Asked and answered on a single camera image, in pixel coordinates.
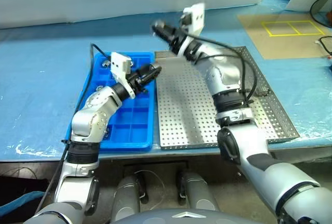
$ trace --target yellow tape grid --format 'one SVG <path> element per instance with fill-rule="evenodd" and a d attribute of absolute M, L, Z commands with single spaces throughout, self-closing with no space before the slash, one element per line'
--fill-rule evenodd
<path fill-rule="evenodd" d="M 271 23 L 287 23 L 295 32 L 296 34 L 272 34 L 269 28 L 267 28 L 267 24 Z M 314 26 L 317 30 L 318 33 L 301 33 L 299 30 L 297 30 L 292 23 L 310 23 L 312 26 Z M 324 32 L 318 28 L 312 21 L 310 20 L 299 20 L 299 21 L 270 21 L 266 22 L 263 21 L 261 22 L 261 25 L 264 27 L 264 29 L 269 33 L 269 36 L 313 36 L 313 35 L 325 35 Z"/>

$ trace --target table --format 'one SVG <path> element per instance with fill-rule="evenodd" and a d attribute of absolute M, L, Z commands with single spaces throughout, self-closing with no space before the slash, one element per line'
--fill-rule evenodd
<path fill-rule="evenodd" d="M 332 145 L 332 74 L 327 59 L 264 60 L 236 18 L 287 13 L 288 0 L 208 10 L 202 36 L 246 46 L 288 113 L 300 138 L 271 149 Z M 157 19 L 176 25 L 181 13 L 123 16 L 75 24 L 0 31 L 0 161 L 59 160 L 68 124 L 89 69 L 89 44 L 107 51 L 166 50 L 153 37 Z M 101 154 L 103 158 L 217 154 L 217 148 Z"/>

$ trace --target electrical cable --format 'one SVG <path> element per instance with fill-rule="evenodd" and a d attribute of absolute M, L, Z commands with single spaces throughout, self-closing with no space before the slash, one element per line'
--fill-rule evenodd
<path fill-rule="evenodd" d="M 78 110 L 79 110 L 79 108 L 80 108 L 80 106 L 81 106 L 81 104 L 82 104 L 82 101 L 83 101 L 83 99 L 84 99 L 84 97 L 85 97 L 85 94 L 87 93 L 88 88 L 89 88 L 89 86 L 90 86 L 90 82 L 91 82 L 92 75 L 93 75 L 93 62 L 94 62 L 93 48 L 95 48 L 95 49 L 98 50 L 103 56 L 105 56 L 105 57 L 108 58 L 108 56 L 107 56 L 107 55 L 106 55 L 106 54 L 105 54 L 105 53 L 104 53 L 104 52 L 103 52 L 103 51 L 102 51 L 102 50 L 101 50 L 96 44 L 90 44 L 90 73 L 89 73 L 89 78 L 88 78 L 88 82 L 87 82 L 85 88 L 83 88 L 83 90 L 82 90 L 83 93 L 82 93 L 82 95 L 81 95 L 81 97 L 80 97 L 80 99 L 79 99 L 79 101 L 78 101 L 78 104 L 76 105 L 76 108 L 75 108 L 75 110 L 74 110 L 74 114 L 73 114 L 73 116 L 78 112 Z M 49 183 L 49 185 L 48 185 L 48 187 L 47 187 L 47 189 L 46 189 L 46 191 L 45 191 L 45 193 L 44 193 L 44 195 L 43 195 L 43 198 L 41 199 L 41 201 L 40 201 L 40 203 L 39 203 L 39 205 L 38 205 L 38 207 L 37 207 L 37 209 L 36 209 L 35 214 L 36 214 L 37 212 L 39 212 L 39 210 L 41 209 L 41 206 L 43 205 L 46 196 L 48 195 L 49 191 L 51 190 L 51 188 L 52 188 L 52 186 L 53 186 L 53 184 L 54 184 L 54 182 L 55 182 L 55 180 L 56 180 L 56 177 L 57 177 L 57 175 L 58 175 L 58 173 L 59 173 L 59 171 L 60 171 L 60 168 L 62 167 L 62 164 L 63 164 L 63 162 L 64 162 L 65 156 L 66 156 L 67 151 L 68 151 L 68 149 L 69 149 L 69 143 L 70 143 L 70 140 L 71 140 L 71 136 L 72 136 L 72 125 L 70 124 L 68 140 L 67 140 L 67 142 L 66 142 L 66 146 L 65 146 L 65 148 L 64 148 L 64 150 L 63 150 L 63 153 L 62 153 L 61 159 L 60 159 L 60 161 L 59 161 L 59 163 L 58 163 L 58 166 L 57 166 L 57 168 L 56 168 L 56 171 L 55 171 L 55 173 L 53 174 L 52 179 L 51 179 L 51 181 L 50 181 L 50 183 Z"/>
<path fill-rule="evenodd" d="M 309 10 L 310 16 L 312 17 L 312 19 L 313 19 L 315 22 L 321 24 L 322 26 L 325 26 L 325 27 L 331 28 L 332 25 L 325 24 L 325 23 L 323 23 L 323 22 L 317 20 L 317 19 L 313 16 L 312 8 L 314 7 L 314 5 L 315 5 L 318 1 L 320 1 L 320 0 L 316 0 L 316 1 L 313 2 L 313 4 L 311 5 L 310 10 Z"/>
<path fill-rule="evenodd" d="M 242 63 L 242 79 L 241 79 L 241 89 L 242 89 L 242 93 L 244 95 L 244 98 L 246 100 L 246 102 L 248 103 L 249 101 L 249 98 L 252 96 L 252 94 L 254 93 L 255 89 L 254 87 L 251 89 L 251 94 L 250 94 L 250 97 L 247 97 L 246 94 L 245 94 L 245 59 L 243 58 L 242 54 L 240 52 L 238 52 L 235 48 L 227 45 L 227 44 L 223 44 L 223 43 L 220 43 L 218 41 L 214 41 L 214 40 L 211 40 L 211 39 L 207 39 L 207 38 L 204 38 L 204 37 L 200 37 L 200 36 L 196 36 L 196 35 L 192 35 L 192 34 L 189 34 L 187 31 L 185 31 L 182 27 L 180 27 L 180 30 L 181 32 L 184 34 L 184 35 L 187 35 L 193 39 L 196 39 L 196 40 L 200 40 L 200 41 L 204 41 L 206 43 L 211 43 L 211 44 L 215 44 L 215 45 L 218 45 L 218 46 L 221 46 L 223 48 L 226 48 L 230 51 L 232 51 L 233 53 L 235 53 L 239 59 L 241 59 L 241 63 Z M 254 74 L 254 80 L 257 80 L 257 75 L 256 75 L 256 72 L 255 70 L 253 69 L 253 74 Z"/>
<path fill-rule="evenodd" d="M 200 57 L 198 59 L 196 59 L 194 61 L 194 65 L 197 64 L 197 62 L 201 61 L 201 60 L 205 60 L 205 59 L 208 59 L 208 58 L 213 58 L 213 57 L 232 57 L 232 58 L 240 58 L 238 57 L 237 55 L 232 55 L 232 54 L 215 54 L 215 55 L 208 55 L 207 57 Z M 254 94 L 255 90 L 256 90 L 256 87 L 257 87 L 257 75 L 255 74 L 255 68 L 254 66 L 247 60 L 244 60 L 244 62 L 250 67 L 250 69 L 252 70 L 253 74 L 254 74 L 254 82 L 253 82 L 253 86 L 247 96 L 247 99 L 249 100 L 251 98 L 251 96 Z"/>
<path fill-rule="evenodd" d="M 325 46 L 325 44 L 323 43 L 322 39 L 324 38 L 332 38 L 332 36 L 322 36 L 321 38 L 318 39 L 318 41 L 320 42 L 320 44 L 323 46 L 323 48 L 325 49 L 325 51 L 329 54 L 332 55 L 332 51 L 328 50 L 327 47 Z"/>
<path fill-rule="evenodd" d="M 10 170 L 5 171 L 4 173 L 1 173 L 0 176 L 4 176 L 4 175 L 7 174 L 8 172 L 15 170 L 13 173 L 10 174 L 10 176 L 13 176 L 16 172 L 19 172 L 19 171 L 22 170 L 22 169 L 27 169 L 28 171 L 30 171 L 30 172 L 34 175 L 34 177 L 35 177 L 36 179 L 38 179 L 36 173 L 35 173 L 32 169 L 30 169 L 30 168 L 28 168 L 28 167 L 17 167 L 17 168 L 13 168 L 13 169 L 10 169 Z"/>
<path fill-rule="evenodd" d="M 153 172 L 153 171 L 149 171 L 149 170 L 139 170 L 139 171 L 134 172 L 134 174 L 137 174 L 137 173 L 140 173 L 140 172 L 150 172 L 150 173 L 154 174 L 154 176 L 160 181 L 160 183 L 161 183 L 161 185 L 162 185 L 162 196 L 161 196 L 161 199 L 160 199 L 159 202 L 157 202 L 154 206 L 152 206 L 152 207 L 150 208 L 150 210 L 152 210 L 152 209 L 156 208 L 157 206 L 159 206 L 159 205 L 163 202 L 163 200 L 165 199 L 165 184 L 164 184 L 164 182 L 161 180 L 161 178 L 160 178 L 155 172 Z"/>

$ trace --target blue plastic tray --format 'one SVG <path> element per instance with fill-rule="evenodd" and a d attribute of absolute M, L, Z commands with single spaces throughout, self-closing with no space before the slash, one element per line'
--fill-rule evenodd
<path fill-rule="evenodd" d="M 152 53 L 123 52 L 134 63 L 132 70 L 144 64 L 153 63 L 155 58 Z M 93 76 L 88 91 L 82 101 L 80 109 L 86 99 L 95 92 L 98 86 L 112 86 L 116 82 L 109 67 L 102 66 L 105 57 L 100 53 L 94 57 Z M 147 93 L 140 93 L 135 99 L 127 99 L 117 112 L 110 118 L 107 125 L 109 134 L 101 142 L 100 152 L 109 151 L 148 151 L 153 144 L 154 100 L 155 82 L 145 88 Z"/>

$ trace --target gray floor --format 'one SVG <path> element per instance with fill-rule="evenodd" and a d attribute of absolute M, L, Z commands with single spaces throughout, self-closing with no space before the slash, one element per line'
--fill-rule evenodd
<path fill-rule="evenodd" d="M 301 160 L 301 154 L 307 158 L 314 159 L 327 156 L 332 152 L 331 148 L 304 149 L 281 151 L 277 157 L 286 160 Z M 297 164 L 301 169 L 318 180 L 322 186 L 332 190 L 332 163 L 330 158 L 316 159 L 310 163 Z M 27 166 L 31 168 L 38 178 L 51 178 L 56 163 L 6 163 L 0 164 L 0 174 L 8 169 Z M 155 172 L 163 181 L 163 189 L 159 180 L 151 172 L 142 172 L 147 181 L 147 191 L 150 201 L 142 205 L 142 211 L 149 210 L 162 198 L 157 208 L 183 207 L 177 203 L 175 174 L 180 169 L 190 168 L 199 173 L 210 185 L 212 193 L 222 211 L 239 215 L 262 223 L 276 223 L 274 216 L 263 205 L 256 195 L 253 187 L 242 176 L 238 169 L 221 160 L 220 156 L 200 157 L 171 157 L 165 159 L 128 159 L 128 160 L 104 160 L 101 161 L 97 176 L 101 182 L 101 191 L 97 212 L 87 217 L 85 223 L 104 223 L 110 216 L 113 195 L 117 184 L 124 175 L 129 175 L 138 170 L 149 170 Z M 22 169 L 11 176 L 30 177 L 33 175 L 29 170 Z"/>

